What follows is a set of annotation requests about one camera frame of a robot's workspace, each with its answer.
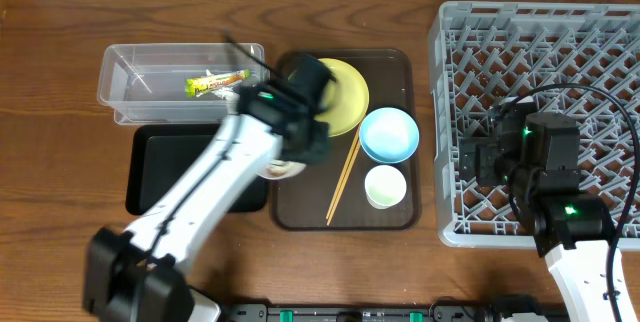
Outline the white bowl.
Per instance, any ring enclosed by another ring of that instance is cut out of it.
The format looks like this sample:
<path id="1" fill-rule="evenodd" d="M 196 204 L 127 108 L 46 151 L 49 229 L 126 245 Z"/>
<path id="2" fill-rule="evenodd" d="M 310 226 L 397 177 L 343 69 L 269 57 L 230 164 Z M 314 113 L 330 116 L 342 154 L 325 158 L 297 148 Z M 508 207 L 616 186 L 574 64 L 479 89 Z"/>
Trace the white bowl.
<path id="1" fill-rule="evenodd" d="M 273 160 L 257 175 L 267 180 L 281 180 L 300 174 L 306 164 L 293 161 Z"/>

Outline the yellow green snack wrapper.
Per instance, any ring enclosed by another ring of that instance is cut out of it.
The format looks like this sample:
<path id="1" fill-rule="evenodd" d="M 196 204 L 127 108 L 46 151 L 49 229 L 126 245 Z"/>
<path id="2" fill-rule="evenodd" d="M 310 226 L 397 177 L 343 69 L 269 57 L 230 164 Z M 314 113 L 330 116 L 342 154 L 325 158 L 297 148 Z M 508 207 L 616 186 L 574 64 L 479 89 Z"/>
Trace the yellow green snack wrapper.
<path id="1" fill-rule="evenodd" d="M 209 70 L 206 70 L 205 76 L 188 78 L 185 81 L 185 94 L 188 98 L 200 97 L 220 88 L 236 85 L 249 77 L 249 69 L 222 74 L 212 74 Z"/>

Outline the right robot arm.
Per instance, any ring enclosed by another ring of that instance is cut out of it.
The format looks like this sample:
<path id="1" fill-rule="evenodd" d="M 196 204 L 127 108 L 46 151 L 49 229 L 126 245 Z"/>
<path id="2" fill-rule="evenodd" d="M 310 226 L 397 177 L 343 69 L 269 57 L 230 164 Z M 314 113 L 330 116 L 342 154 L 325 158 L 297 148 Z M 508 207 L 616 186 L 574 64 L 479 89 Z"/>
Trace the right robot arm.
<path id="1" fill-rule="evenodd" d="M 570 320 L 634 321 L 608 207 L 579 188 L 579 144 L 575 119 L 540 112 L 526 98 L 491 136 L 462 140 L 459 169 L 480 187 L 508 188 L 508 204 L 532 235 Z"/>

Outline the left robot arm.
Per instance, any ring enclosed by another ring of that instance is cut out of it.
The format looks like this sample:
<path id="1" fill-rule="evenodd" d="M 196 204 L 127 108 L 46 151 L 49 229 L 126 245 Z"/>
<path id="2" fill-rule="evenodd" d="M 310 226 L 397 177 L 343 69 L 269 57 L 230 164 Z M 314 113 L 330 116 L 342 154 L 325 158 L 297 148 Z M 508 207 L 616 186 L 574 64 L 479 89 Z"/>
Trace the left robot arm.
<path id="1" fill-rule="evenodd" d="M 117 234 L 103 227 L 87 248 L 83 309 L 101 321 L 219 321 L 222 309 L 185 280 L 235 200 L 283 152 L 306 153 L 326 133 L 323 92 L 259 85 L 171 189 Z"/>

